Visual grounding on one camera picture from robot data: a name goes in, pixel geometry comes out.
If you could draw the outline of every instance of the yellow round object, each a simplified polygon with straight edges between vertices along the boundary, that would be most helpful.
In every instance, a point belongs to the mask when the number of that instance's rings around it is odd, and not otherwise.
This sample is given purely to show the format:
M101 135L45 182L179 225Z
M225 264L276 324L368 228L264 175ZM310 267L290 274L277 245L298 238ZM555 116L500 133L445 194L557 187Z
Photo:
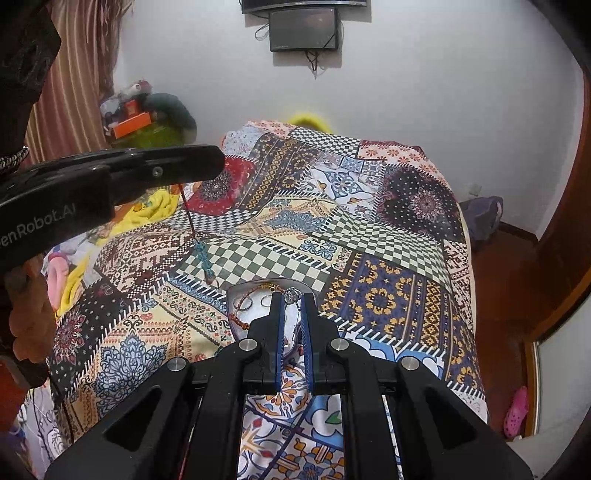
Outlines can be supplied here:
M324 132L325 134L332 133L332 130L324 120L311 113L300 113L290 118L287 123L297 127L310 128L312 130Z

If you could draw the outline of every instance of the patchwork bedspread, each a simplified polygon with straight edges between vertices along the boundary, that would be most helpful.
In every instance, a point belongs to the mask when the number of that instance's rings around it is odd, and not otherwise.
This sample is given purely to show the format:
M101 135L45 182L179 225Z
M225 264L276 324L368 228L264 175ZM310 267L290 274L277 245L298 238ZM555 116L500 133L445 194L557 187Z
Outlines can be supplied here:
M273 277L310 286L321 315L372 355L418 358L486 421L466 228L423 151L278 122L228 133L223 150L220 177L186 186L189 212L181 204L100 250L93 283L61 318L50 367L74 440L167 359L233 342L226 290ZM340 398L308 393L296 353L278 395L248 398L238 478L344 475Z

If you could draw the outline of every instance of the checkered patch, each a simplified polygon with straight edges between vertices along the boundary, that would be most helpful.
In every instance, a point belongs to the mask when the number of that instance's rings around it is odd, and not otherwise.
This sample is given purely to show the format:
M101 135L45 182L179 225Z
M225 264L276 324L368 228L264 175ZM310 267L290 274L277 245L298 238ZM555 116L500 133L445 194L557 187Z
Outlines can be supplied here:
M330 135L316 130L298 127L291 131L290 137L296 138L302 143L322 150L323 152L346 155L355 158L361 145L361 140L349 137Z
M322 233L310 235L396 262L452 291L443 252L428 238L368 223L339 208L333 211L325 228Z
M268 245L245 238L210 239L207 241L207 256L222 290L243 281L284 277L301 281L321 292L329 278L328 270L314 268ZM204 280L203 269L194 252L179 265L177 274Z
M220 216L204 215L202 213L189 212L195 230L204 232L226 233L230 228L238 226L258 213L257 210L230 210ZM175 214L166 220L163 220L168 226L179 230L191 228L189 217L185 209L179 209Z

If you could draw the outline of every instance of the red string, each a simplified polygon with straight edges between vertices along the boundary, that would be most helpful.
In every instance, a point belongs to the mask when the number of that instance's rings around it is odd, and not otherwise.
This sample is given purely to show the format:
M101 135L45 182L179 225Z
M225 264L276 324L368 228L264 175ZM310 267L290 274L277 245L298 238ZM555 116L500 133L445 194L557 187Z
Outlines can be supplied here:
M189 219L189 225L191 225L191 231L193 232L193 239L197 242L197 233L195 233L195 227L193 226L193 219L191 218L191 215L189 214L189 205L187 204L187 198L184 195L184 189L183 186L178 183L178 188L181 191L181 197L183 197L183 203L185 205L185 212L187 212L187 218Z

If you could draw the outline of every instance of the pink neck pillow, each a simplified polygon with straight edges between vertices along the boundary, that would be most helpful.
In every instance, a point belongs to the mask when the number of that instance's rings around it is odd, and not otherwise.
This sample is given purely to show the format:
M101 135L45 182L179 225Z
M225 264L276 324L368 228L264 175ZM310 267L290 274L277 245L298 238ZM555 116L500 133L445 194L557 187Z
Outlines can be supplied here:
M53 310L58 310L61 305L61 296L66 288L66 281L70 267L63 257L53 257L49 261L47 269L47 296Z

